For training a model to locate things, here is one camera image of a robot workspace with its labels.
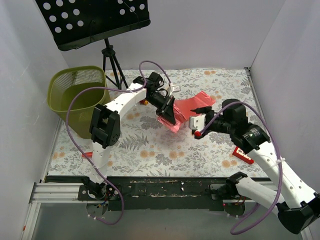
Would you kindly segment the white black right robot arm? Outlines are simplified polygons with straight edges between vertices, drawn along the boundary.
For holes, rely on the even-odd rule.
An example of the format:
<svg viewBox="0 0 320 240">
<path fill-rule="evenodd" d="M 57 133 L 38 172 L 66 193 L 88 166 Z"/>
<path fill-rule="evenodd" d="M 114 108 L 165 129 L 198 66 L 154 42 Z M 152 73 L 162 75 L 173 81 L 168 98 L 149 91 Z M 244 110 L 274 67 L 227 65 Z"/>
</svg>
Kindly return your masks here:
<svg viewBox="0 0 320 240">
<path fill-rule="evenodd" d="M 237 99 L 227 99 L 219 112 L 210 106 L 193 110 L 196 116 L 189 118 L 189 128 L 195 139 L 202 139 L 209 133 L 228 134 L 231 141 L 245 155 L 257 163 L 269 179 L 277 186 L 272 190 L 250 178 L 243 172 L 237 172 L 226 179 L 225 185 L 213 191 L 221 197 L 232 199 L 249 198 L 267 212 L 251 226 L 243 230 L 231 229 L 232 235 L 242 234 L 260 222 L 269 214 L 277 215 L 280 223 L 291 233 L 299 234 L 320 217 L 320 195 L 308 186 L 281 157 L 274 137 L 267 127 L 249 122 L 246 116 L 247 103 Z"/>
</svg>

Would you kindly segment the red trash bag roll remainder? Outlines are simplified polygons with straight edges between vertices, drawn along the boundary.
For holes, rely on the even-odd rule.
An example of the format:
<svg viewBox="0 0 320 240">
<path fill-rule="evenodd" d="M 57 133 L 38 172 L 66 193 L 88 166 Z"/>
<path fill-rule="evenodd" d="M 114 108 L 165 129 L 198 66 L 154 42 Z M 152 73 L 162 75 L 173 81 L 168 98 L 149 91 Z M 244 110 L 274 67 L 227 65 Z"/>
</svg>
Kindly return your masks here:
<svg viewBox="0 0 320 240">
<path fill-rule="evenodd" d="M 82 153 L 81 156 L 83 158 L 85 158 L 85 157 L 92 158 L 93 152 L 92 151 L 91 152 L 85 152 L 85 153 Z"/>
</svg>

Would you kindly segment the red white toy block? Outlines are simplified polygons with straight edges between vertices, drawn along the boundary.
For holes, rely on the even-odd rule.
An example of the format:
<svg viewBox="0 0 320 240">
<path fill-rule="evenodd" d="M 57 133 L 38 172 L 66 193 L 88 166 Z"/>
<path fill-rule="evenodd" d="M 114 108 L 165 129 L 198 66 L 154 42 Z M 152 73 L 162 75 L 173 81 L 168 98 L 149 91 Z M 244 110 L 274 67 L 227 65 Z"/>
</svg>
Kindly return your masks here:
<svg viewBox="0 0 320 240">
<path fill-rule="evenodd" d="M 236 147 L 234 149 L 232 155 L 249 165 L 255 163 L 255 161 L 252 158 L 248 157 L 239 147 Z"/>
</svg>

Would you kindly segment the colourful toy brick car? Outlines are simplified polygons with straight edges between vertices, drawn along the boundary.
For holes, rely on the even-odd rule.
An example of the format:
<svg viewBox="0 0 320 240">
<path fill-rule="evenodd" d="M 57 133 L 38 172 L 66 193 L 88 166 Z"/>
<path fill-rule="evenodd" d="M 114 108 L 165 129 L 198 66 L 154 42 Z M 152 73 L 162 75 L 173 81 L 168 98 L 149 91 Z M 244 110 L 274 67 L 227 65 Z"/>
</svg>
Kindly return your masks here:
<svg viewBox="0 0 320 240">
<path fill-rule="evenodd" d="M 145 100 L 145 99 L 143 99 L 143 100 L 141 100 L 140 102 L 139 102 L 141 105 L 148 105 L 148 101 L 147 100 Z"/>
</svg>

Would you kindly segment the aluminium frame rail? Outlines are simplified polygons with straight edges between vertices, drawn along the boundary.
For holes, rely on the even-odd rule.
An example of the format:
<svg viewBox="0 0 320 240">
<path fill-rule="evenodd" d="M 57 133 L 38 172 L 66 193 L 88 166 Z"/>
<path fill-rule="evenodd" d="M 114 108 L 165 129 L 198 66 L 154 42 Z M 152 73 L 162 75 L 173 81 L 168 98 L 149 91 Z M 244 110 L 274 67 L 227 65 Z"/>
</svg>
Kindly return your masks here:
<svg viewBox="0 0 320 240">
<path fill-rule="evenodd" d="M 42 204 L 80 203 L 80 186 L 80 183 L 35 183 L 20 239 L 32 239 Z"/>
</svg>

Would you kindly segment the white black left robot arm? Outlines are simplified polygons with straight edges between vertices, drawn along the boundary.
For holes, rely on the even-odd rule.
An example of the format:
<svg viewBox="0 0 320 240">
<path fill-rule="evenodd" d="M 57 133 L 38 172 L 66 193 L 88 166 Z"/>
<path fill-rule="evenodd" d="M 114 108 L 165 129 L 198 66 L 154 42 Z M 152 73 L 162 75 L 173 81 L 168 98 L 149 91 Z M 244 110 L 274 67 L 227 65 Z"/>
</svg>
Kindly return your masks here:
<svg viewBox="0 0 320 240">
<path fill-rule="evenodd" d="M 166 95 L 162 95 L 161 91 L 165 90 L 163 86 L 164 80 L 156 72 L 152 72 L 146 79 L 138 76 L 130 84 L 128 92 L 120 94 L 109 103 L 94 107 L 89 127 L 93 170 L 82 181 L 90 197 L 101 200 L 106 196 L 104 179 L 107 177 L 108 157 L 121 136 L 121 119 L 130 109 L 146 100 L 156 107 L 157 116 L 176 124 L 173 93 L 179 92 L 181 88 L 179 85 L 169 84 Z"/>
</svg>

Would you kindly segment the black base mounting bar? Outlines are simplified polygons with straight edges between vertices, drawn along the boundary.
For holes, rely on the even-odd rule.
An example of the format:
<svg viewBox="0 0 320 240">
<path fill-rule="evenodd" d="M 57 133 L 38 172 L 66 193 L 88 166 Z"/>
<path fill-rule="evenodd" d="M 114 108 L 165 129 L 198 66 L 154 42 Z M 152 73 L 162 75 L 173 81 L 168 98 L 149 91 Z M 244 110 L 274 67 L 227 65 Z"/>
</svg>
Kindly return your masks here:
<svg viewBox="0 0 320 240">
<path fill-rule="evenodd" d="M 82 178 L 77 199 L 105 205 L 109 211 L 209 210 L 245 212 L 245 197 L 228 191 L 225 178 L 109 177 L 109 183 Z"/>
</svg>

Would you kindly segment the black perforated music stand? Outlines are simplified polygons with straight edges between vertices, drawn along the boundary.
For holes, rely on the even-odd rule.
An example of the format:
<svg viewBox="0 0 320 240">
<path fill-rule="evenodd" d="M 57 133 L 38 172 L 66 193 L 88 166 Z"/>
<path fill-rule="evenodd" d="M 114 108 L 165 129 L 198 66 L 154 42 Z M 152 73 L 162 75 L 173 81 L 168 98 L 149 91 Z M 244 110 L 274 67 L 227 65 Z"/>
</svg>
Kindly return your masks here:
<svg viewBox="0 0 320 240">
<path fill-rule="evenodd" d="M 150 25 L 146 0 L 37 0 L 36 4 L 60 51 L 76 50 L 104 41 L 103 59 L 109 59 L 118 89 L 126 78 L 109 38 Z"/>
</svg>

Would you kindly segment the floral patterned table mat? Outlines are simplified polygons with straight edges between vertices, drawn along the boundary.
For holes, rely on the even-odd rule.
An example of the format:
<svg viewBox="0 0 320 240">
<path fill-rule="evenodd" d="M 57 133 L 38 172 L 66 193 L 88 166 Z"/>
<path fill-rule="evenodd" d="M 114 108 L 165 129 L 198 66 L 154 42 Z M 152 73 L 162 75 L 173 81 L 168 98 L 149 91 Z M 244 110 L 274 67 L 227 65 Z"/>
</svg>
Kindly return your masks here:
<svg viewBox="0 0 320 240">
<path fill-rule="evenodd" d="M 168 70 L 181 90 L 175 98 L 188 99 L 205 92 L 218 111 L 226 99 L 256 106 L 250 80 L 243 69 Z M 177 133 L 156 119 L 152 105 L 134 106 L 121 120 L 121 137 L 107 158 L 108 176 L 135 177 L 229 177 L 244 172 L 264 177 L 257 164 L 247 164 L 233 155 L 235 145 L 226 134 L 210 133 L 194 139 L 187 124 Z"/>
</svg>

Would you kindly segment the red plastic trash bag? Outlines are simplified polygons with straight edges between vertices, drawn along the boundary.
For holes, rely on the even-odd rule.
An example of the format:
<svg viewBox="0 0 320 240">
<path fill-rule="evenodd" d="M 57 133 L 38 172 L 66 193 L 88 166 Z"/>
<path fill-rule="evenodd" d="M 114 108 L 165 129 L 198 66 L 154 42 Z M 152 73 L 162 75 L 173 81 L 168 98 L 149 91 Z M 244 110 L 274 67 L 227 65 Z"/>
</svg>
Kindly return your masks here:
<svg viewBox="0 0 320 240">
<path fill-rule="evenodd" d="M 173 104 L 173 113 L 175 124 L 171 124 L 164 117 L 158 116 L 157 121 L 167 127 L 173 133 L 177 133 L 181 126 L 186 123 L 190 117 L 197 116 L 195 110 L 197 108 L 208 107 L 215 104 L 216 99 L 206 94 L 204 91 L 199 92 L 195 96 L 186 99 L 175 100 Z"/>
</svg>

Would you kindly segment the olive green mesh trash bin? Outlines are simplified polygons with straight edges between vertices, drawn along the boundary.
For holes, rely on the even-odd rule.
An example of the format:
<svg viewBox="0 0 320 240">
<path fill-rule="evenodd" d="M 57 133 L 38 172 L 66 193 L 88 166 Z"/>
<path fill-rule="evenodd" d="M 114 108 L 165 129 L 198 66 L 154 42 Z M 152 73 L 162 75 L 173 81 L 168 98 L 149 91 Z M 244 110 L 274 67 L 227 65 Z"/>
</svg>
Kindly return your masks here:
<svg viewBox="0 0 320 240">
<path fill-rule="evenodd" d="M 104 105 L 110 101 L 103 69 L 97 66 L 81 66 L 64 69 L 56 73 L 49 84 L 47 104 L 64 121 L 72 100 L 73 103 L 69 118 L 69 127 L 83 139 L 90 139 L 89 132 L 93 110 L 96 105 Z M 92 87 L 100 89 L 88 90 L 76 97 L 81 91 Z"/>
</svg>

